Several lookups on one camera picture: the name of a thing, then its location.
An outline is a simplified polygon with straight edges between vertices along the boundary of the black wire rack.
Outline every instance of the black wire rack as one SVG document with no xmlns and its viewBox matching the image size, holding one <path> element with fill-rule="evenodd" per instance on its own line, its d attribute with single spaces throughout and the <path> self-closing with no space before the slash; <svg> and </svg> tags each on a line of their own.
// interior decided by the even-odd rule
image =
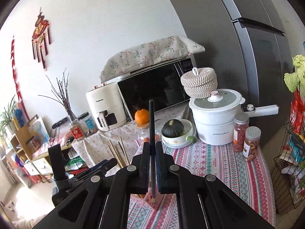
<svg viewBox="0 0 305 229">
<path fill-rule="evenodd" d="M 296 91 L 291 99 L 289 122 L 284 125 L 285 134 L 280 153 L 274 158 L 275 167 L 271 173 L 276 210 L 281 215 L 295 209 L 305 199 L 305 189 L 300 187 L 300 177 L 303 175 L 300 164 L 305 159 L 305 113 L 302 111 L 305 111 L 304 101 Z"/>
</svg>

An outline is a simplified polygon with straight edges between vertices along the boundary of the electric cooking pot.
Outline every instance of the electric cooking pot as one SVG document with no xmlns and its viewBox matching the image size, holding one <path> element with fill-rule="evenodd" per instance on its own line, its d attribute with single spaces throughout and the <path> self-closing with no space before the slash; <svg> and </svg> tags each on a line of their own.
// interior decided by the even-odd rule
<svg viewBox="0 0 305 229">
<path fill-rule="evenodd" d="M 224 145 L 233 141 L 234 116 L 242 112 L 241 104 L 245 99 L 231 89 L 217 89 L 210 92 L 210 97 L 203 99 L 190 98 L 189 106 L 199 138 L 210 145 Z M 277 105 L 254 108 L 247 106 L 249 117 L 276 115 Z"/>
</svg>

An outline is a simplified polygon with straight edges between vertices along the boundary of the blue label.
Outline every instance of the blue label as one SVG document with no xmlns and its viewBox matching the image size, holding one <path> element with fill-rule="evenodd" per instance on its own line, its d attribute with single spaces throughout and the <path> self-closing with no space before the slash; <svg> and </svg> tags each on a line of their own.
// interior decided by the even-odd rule
<svg viewBox="0 0 305 229">
<path fill-rule="evenodd" d="M 85 122 L 86 122 L 86 124 L 87 124 L 87 126 L 88 126 L 89 130 L 94 129 L 94 124 L 93 124 L 93 122 L 92 122 L 91 118 L 89 118 L 89 119 L 85 120 Z"/>
</svg>

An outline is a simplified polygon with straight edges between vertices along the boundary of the gray refrigerator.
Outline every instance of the gray refrigerator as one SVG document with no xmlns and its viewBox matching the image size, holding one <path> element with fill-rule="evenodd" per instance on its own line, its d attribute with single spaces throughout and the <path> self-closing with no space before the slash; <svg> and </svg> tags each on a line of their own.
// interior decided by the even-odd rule
<svg viewBox="0 0 305 229">
<path fill-rule="evenodd" d="M 278 115 L 251 118 L 263 146 L 288 121 L 292 71 L 284 27 L 271 0 L 170 0 L 186 36 L 205 47 L 198 68 L 211 67 L 219 89 L 234 89 L 255 107 L 277 104 Z"/>
</svg>

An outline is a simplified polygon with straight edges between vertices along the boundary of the floral fabric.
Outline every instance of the floral fabric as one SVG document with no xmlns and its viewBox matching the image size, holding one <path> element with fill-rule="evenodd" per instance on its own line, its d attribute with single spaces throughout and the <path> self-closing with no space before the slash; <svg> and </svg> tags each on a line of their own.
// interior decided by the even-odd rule
<svg viewBox="0 0 305 229">
<path fill-rule="evenodd" d="M 184 36 L 170 36 L 155 40 L 131 47 L 112 56 L 104 66 L 100 79 L 104 83 L 144 67 L 204 51 L 203 46 Z"/>
</svg>

